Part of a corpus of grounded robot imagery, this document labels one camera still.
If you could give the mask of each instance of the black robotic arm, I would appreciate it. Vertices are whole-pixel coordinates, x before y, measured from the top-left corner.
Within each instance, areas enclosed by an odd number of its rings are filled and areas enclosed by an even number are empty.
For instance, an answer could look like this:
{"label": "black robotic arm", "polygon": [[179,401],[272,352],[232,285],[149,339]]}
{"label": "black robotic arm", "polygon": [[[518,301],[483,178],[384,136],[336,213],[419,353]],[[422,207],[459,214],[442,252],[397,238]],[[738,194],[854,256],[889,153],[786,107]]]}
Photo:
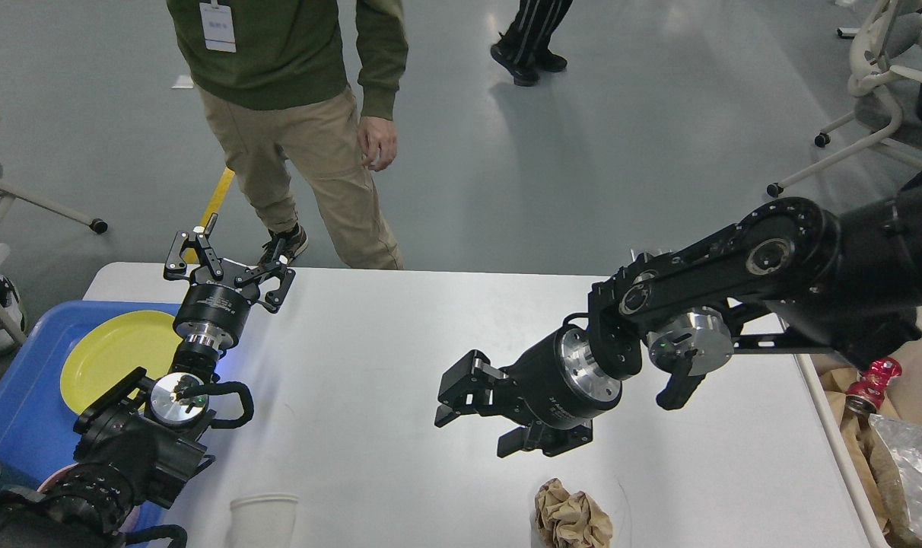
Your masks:
{"label": "black robotic arm", "polygon": [[[178,232],[164,267],[165,279],[190,284],[173,320],[181,340],[168,374],[148,378],[136,368],[89,406],[74,426],[81,436],[72,455],[78,464],[53,486],[0,492],[0,548],[120,548],[158,538],[170,538],[171,548],[186,545],[179,526],[133,534],[119,529],[143,502],[171,507],[184,485],[214,462],[200,443],[208,428],[238,428],[252,419],[248,387],[220,382],[215,369],[238,344],[251,307],[277,312],[294,278],[279,260],[249,268],[220,259],[208,242],[214,223],[215,215],[206,228]],[[187,250],[201,263],[190,274]],[[270,278],[279,287],[262,299],[259,286]],[[239,397],[242,416],[215,418],[208,398],[225,394]]]}
{"label": "black robotic arm", "polygon": [[[501,414],[520,426],[500,437],[499,457],[554,457],[593,440],[593,417],[641,371],[641,343],[670,374],[664,409],[682,408],[733,354],[836,352],[865,371],[920,338],[922,186],[839,216],[804,198],[768,202],[683,250],[636,257],[587,304],[512,365],[461,358],[441,378],[434,425]],[[742,333],[773,312],[783,333]]]}

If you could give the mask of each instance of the man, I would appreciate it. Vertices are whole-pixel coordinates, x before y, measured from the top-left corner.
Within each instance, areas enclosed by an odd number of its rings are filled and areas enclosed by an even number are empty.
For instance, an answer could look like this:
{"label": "man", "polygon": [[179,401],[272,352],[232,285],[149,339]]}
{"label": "man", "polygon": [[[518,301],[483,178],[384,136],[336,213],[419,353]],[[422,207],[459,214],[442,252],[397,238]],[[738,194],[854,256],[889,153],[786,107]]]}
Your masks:
{"label": "man", "polygon": [[572,3],[572,0],[519,0],[519,13],[509,30],[491,47],[491,58],[512,74],[514,84],[538,84],[536,69],[545,72],[566,69],[566,59],[549,52],[548,42]]}
{"label": "man", "polygon": [[176,40],[225,163],[290,263],[308,239],[284,160],[315,193],[329,238],[354,268],[402,269],[370,171],[397,157],[394,97],[406,64],[401,0],[357,0],[363,110],[346,79],[336,0],[167,0]]}

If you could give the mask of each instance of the yellow tape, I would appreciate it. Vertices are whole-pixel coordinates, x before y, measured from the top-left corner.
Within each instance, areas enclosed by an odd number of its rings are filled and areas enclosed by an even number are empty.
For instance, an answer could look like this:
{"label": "yellow tape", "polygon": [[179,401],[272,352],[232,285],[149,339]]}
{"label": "yellow tape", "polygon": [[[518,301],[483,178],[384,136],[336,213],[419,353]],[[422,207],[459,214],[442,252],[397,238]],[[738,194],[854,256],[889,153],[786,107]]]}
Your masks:
{"label": "yellow tape", "polygon": [[[214,193],[211,194],[211,200],[208,201],[207,207],[204,208],[204,215],[201,216],[201,226],[207,226],[208,221],[211,219],[211,214],[221,211],[224,195],[227,194],[228,187],[231,187],[233,178],[234,171],[225,167],[224,173],[221,174],[221,180],[218,181],[218,186],[215,187]],[[197,253],[194,253],[194,250],[187,250],[183,254],[183,260],[187,261],[187,263],[197,263]]]}

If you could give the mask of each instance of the crumpled paper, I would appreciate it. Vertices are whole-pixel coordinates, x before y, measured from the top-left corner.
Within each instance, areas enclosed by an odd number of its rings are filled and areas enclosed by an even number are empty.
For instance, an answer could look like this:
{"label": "crumpled paper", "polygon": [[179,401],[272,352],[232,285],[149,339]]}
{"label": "crumpled paper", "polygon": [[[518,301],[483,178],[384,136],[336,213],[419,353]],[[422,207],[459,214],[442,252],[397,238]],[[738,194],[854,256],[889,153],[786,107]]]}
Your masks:
{"label": "crumpled paper", "polygon": [[559,478],[535,495],[535,521],[548,548],[609,548],[613,524],[585,492],[569,495]]}
{"label": "crumpled paper", "polygon": [[[823,391],[826,394],[826,400],[829,401],[830,410],[833,412],[833,419],[836,419],[840,427],[840,433],[843,435],[843,441],[850,452],[850,460],[854,462],[854,468],[857,469],[857,475],[860,476],[860,483],[863,491],[867,495],[870,507],[874,511],[874,517],[877,518],[878,527],[888,535],[890,533],[890,514],[884,506],[884,497],[877,489],[877,482],[874,479],[868,459],[874,451],[874,443],[870,434],[870,425],[865,417],[847,409],[847,388],[853,382],[857,381],[857,370],[854,368],[839,368],[824,372],[819,375],[819,381],[822,383]],[[889,400],[885,400],[878,409],[879,414],[883,416],[892,416],[899,419],[896,409],[890,405]]]}

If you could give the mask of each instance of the khaki pants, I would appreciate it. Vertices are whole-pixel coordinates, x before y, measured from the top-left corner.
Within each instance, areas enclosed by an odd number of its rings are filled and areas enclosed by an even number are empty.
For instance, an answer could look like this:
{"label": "khaki pants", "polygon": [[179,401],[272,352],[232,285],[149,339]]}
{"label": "khaki pants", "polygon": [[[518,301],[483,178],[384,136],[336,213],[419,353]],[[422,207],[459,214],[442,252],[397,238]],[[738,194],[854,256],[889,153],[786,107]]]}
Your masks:
{"label": "khaki pants", "polygon": [[402,270],[403,257],[380,212],[374,178],[360,165],[356,98],[349,87],[322,103],[284,110],[251,110],[198,91],[225,163],[266,228],[282,232],[298,221],[288,159],[312,187],[343,263]]}

